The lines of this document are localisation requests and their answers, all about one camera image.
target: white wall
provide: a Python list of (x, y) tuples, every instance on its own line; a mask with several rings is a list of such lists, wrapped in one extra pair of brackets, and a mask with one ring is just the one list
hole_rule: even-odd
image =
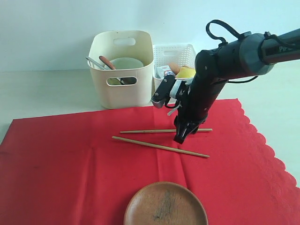
[[(2, 0), (0, 72), (87, 68), (93, 37), (106, 30), (144, 30), (153, 43), (214, 48), (205, 25), (223, 20), (237, 31), (282, 34), (300, 27), (298, 0)], [(225, 30), (213, 32), (233, 40)]]

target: yellow object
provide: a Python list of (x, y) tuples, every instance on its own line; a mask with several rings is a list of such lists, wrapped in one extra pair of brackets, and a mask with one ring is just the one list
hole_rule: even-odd
[(176, 78), (192, 78), (195, 76), (196, 70), (188, 67), (181, 67)]

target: red tablecloth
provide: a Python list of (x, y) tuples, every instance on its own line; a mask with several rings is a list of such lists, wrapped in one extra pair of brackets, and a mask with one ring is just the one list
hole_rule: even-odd
[[(189, 188), (210, 225), (299, 225), (300, 189), (237, 99), (217, 100), (183, 145), (168, 109), (137, 107), (13, 120), (0, 146), (1, 225), (121, 225), (132, 196), (156, 181)], [(114, 140), (122, 136), (210, 155)]]

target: bin handle hole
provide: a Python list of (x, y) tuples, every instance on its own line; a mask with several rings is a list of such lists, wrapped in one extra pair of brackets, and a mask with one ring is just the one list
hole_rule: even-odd
[(136, 44), (136, 40), (133, 37), (128, 38), (116, 38), (113, 40), (114, 45), (131, 46)]
[(130, 77), (110, 77), (106, 80), (108, 86), (118, 87), (118, 86), (132, 86), (137, 83), (137, 78)]
[(164, 51), (164, 55), (166, 55), (166, 56), (177, 55), (177, 53), (178, 53), (178, 51), (176, 51), (176, 50)]

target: wooden plate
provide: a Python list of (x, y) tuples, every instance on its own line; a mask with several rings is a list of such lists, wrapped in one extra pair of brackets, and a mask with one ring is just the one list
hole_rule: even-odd
[(129, 202), (124, 225), (208, 225), (198, 198), (172, 182), (156, 182), (139, 190)]

